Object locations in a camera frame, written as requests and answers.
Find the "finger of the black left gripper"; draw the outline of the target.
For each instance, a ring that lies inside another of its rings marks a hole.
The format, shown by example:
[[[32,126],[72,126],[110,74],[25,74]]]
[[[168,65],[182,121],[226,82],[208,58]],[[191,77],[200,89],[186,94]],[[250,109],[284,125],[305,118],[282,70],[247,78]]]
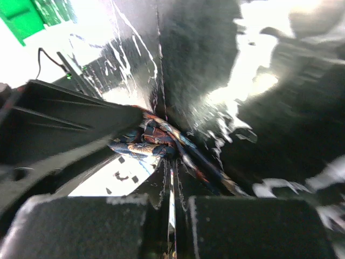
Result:
[[[1,108],[1,212],[30,195],[54,193],[75,177],[66,167],[108,158],[110,140],[142,118],[139,108],[39,80],[14,90]]]

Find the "green plastic tie bin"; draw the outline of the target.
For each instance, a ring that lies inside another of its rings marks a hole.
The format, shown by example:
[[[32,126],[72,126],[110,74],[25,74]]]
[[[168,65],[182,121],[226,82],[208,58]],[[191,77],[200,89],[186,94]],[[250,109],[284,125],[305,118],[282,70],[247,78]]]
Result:
[[[66,0],[1,0],[1,20],[22,46],[24,40],[62,22],[76,21],[72,2]]]

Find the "navy floral tie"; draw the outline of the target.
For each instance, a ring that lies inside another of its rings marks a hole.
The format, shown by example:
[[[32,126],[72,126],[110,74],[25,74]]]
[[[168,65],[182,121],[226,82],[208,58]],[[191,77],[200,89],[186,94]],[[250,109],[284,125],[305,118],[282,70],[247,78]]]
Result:
[[[190,169],[189,174],[200,180],[213,193],[220,195],[223,186],[234,196],[246,193],[223,171],[210,162],[197,146],[178,129],[149,110],[136,106],[143,115],[139,128],[110,141],[108,147],[137,160],[156,160],[178,156]]]

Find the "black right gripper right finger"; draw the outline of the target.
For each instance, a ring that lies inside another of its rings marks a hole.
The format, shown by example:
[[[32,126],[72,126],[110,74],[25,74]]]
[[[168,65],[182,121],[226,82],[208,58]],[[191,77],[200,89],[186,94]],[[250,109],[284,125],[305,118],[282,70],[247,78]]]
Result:
[[[192,196],[177,258],[336,258],[303,200]]]

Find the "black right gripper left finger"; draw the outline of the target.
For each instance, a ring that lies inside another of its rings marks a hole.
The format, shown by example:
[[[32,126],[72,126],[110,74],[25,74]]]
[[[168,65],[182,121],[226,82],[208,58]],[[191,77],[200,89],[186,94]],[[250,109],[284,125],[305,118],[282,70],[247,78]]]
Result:
[[[162,258],[168,221],[147,195],[29,198],[1,244],[1,258]]]

